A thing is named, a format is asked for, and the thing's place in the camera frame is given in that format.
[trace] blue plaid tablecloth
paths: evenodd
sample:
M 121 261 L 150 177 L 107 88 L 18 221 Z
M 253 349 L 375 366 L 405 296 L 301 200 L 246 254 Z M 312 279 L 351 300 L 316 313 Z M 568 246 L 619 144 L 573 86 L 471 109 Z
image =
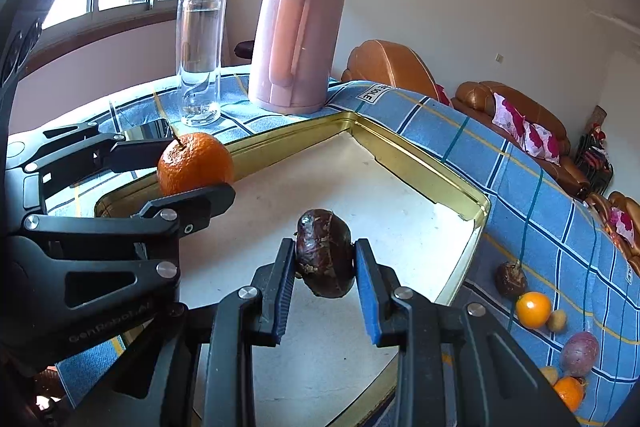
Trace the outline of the blue plaid tablecloth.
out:
M 222 142 L 307 118 L 356 111 L 427 151 L 491 200 L 491 213 L 456 304 L 482 302 L 510 329 L 539 366 L 559 365 L 563 344 L 577 331 L 591 331 L 600 356 L 587 376 L 586 396 L 577 410 L 584 425 L 604 425 L 640 376 L 640 280 L 590 213 L 567 196 L 537 163 L 482 124 L 428 97 L 388 89 L 366 96 L 372 84 L 334 84 L 326 106 L 304 116 L 262 110 L 247 99 L 247 66 L 226 68 L 222 80 L 222 118 L 206 128 Z M 177 77 L 156 80 L 78 108 L 47 126 L 97 121 L 103 132 L 118 132 L 167 118 L 179 134 Z M 104 174 L 47 200 L 50 214 L 91 217 L 95 201 L 145 171 Z M 546 294 L 563 309 L 568 326 L 561 333 L 526 330 L 513 317 L 512 304 L 495 290 L 493 273 L 506 260 L 522 259 L 532 291 Z M 122 352 L 114 339 L 60 362 L 73 404 Z M 391 425 L 390 414 L 377 425 Z

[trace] pink floral cushion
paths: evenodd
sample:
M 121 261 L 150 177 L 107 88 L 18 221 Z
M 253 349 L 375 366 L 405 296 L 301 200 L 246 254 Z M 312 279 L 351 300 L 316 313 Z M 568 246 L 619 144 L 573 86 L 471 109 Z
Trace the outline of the pink floral cushion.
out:
M 619 235 L 624 237 L 630 245 L 633 245 L 635 237 L 634 224 L 631 222 L 631 216 L 629 216 L 624 210 L 620 210 L 618 207 L 614 206 L 611 209 L 609 223 Z
M 548 162 L 560 165 L 560 147 L 558 140 L 544 127 L 537 123 L 524 122 L 524 147 L 527 154 L 535 158 L 542 158 Z
M 436 84 L 436 92 L 438 93 L 438 102 L 448 105 L 449 107 L 453 107 L 447 93 L 444 92 L 444 87 L 440 84 Z
M 524 149 L 524 117 L 505 97 L 494 92 L 495 116 L 493 124 L 507 131 Z

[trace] window frame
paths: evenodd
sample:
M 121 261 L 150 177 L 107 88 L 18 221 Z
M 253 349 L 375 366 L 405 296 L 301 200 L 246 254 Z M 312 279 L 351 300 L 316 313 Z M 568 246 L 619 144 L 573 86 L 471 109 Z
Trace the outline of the window frame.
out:
M 144 2 L 100 10 L 98 9 L 98 0 L 86 0 L 86 2 L 87 13 L 44 29 L 31 56 L 47 54 L 49 48 L 64 47 L 60 44 L 81 34 L 99 34 L 99 30 L 105 26 L 124 26 L 126 25 L 124 23 L 129 23 L 131 26 L 132 21 L 139 20 L 140 24 L 133 24 L 133 26 L 140 27 L 145 25 L 143 22 L 147 20 L 175 19 L 178 7 L 177 0 L 145 0 Z M 38 67 L 43 65 L 41 62 L 42 60 L 39 61 Z M 34 68 L 28 67 L 27 69 L 28 72 L 34 71 Z

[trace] small orange fruit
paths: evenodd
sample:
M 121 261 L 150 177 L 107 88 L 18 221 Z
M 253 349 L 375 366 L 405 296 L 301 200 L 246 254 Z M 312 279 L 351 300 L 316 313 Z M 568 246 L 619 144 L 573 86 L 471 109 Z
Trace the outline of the small orange fruit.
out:
M 574 377 L 564 377 L 554 386 L 556 393 L 562 398 L 569 411 L 575 412 L 584 398 L 584 389 Z
M 551 301 L 540 292 L 527 292 L 516 302 L 518 320 L 530 330 L 541 328 L 551 315 Z
M 158 162 L 158 183 L 164 196 L 234 181 L 234 162 L 222 143 L 205 132 L 172 141 Z

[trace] leather armchair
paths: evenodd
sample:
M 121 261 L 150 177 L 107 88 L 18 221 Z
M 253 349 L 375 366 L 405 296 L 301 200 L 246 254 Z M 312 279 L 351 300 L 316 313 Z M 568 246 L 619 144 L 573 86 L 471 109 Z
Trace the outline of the leather armchair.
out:
M 589 194 L 585 201 L 593 208 L 602 222 L 602 227 L 612 238 L 613 243 L 625 256 L 627 262 L 640 276 L 640 204 L 632 198 L 627 198 L 622 192 L 614 190 L 605 199 L 596 192 Z M 609 223 L 612 207 L 618 207 L 631 218 L 634 227 L 634 243 L 630 245 L 624 237 L 619 235 Z
M 444 101 L 422 59 L 411 48 L 395 42 L 365 41 L 354 48 L 341 78 L 342 82 L 351 80 L 370 80 Z
M 500 82 L 465 82 L 460 84 L 451 103 L 458 111 L 484 124 L 511 143 L 517 144 L 509 133 L 492 123 L 495 116 L 494 92 L 509 100 L 527 120 L 540 124 L 554 134 L 560 146 L 560 165 L 555 165 L 541 158 L 533 159 L 555 179 L 567 194 L 583 200 L 589 193 L 589 181 L 569 158 L 571 143 L 566 136 L 564 125 L 545 107 L 513 87 L 505 86 Z

